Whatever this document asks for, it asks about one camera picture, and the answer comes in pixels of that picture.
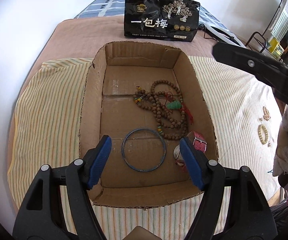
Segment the yellow box on rack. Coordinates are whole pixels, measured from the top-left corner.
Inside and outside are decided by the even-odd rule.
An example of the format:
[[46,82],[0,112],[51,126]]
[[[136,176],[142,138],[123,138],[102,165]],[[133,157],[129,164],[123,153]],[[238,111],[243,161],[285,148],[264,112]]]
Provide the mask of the yellow box on rack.
[[280,45],[279,41],[273,37],[269,41],[268,51],[276,58],[280,59],[284,53],[284,48]]

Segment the black clothes rack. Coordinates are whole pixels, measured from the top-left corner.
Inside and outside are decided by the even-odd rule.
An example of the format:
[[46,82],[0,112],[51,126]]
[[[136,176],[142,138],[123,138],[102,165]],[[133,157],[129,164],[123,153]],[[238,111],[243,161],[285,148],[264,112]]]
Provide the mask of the black clothes rack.
[[246,47],[260,53],[267,52],[288,65],[288,0],[281,0],[266,29],[252,33]]

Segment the striped yellow cloth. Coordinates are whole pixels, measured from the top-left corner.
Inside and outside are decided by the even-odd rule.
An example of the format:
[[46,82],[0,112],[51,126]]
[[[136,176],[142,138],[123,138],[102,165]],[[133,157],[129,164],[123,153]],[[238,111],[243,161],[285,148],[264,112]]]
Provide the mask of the striped yellow cloth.
[[107,134],[112,150],[90,192],[105,235],[121,239],[139,225],[183,239],[202,195],[175,164],[176,143],[153,135],[153,116],[131,98],[137,85],[148,88],[160,77],[188,85],[185,101],[207,156],[226,167],[249,166],[272,198],[280,187],[272,168],[281,115],[271,88],[254,76],[200,56],[172,68],[97,68],[92,59],[67,58],[36,64],[16,103],[7,174],[14,205],[43,164],[68,165]]

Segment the brown cardboard box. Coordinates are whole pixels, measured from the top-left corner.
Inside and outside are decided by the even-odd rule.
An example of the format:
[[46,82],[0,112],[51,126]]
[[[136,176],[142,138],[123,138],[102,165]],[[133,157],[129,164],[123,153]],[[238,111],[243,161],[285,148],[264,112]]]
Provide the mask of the brown cardboard box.
[[89,69],[81,119],[81,153],[96,147],[101,137],[112,140],[100,182],[89,192],[97,205],[159,207],[200,193],[173,157],[182,131],[162,121],[158,127],[149,104],[138,106],[137,89],[181,92],[186,131],[201,133],[206,156],[217,159],[215,129],[194,67],[179,48],[154,43],[110,42],[96,53]]

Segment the black snack bag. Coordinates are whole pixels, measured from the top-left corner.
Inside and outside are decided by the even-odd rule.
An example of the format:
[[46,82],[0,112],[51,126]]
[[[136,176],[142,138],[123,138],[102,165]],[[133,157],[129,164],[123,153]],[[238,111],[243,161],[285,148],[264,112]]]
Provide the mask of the black snack bag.
[[125,0],[124,36],[192,42],[200,3],[192,0]]

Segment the brown blanket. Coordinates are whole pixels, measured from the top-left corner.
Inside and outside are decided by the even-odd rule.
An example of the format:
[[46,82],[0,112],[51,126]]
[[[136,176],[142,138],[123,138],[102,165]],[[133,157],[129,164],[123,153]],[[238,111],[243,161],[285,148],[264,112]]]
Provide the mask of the brown blanket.
[[217,41],[199,30],[192,42],[129,38],[124,36],[124,18],[107,16],[77,18],[58,24],[27,75],[26,85],[41,64],[48,60],[66,58],[93,58],[106,43],[115,41],[151,42],[180,48],[188,56],[212,57],[212,47]]

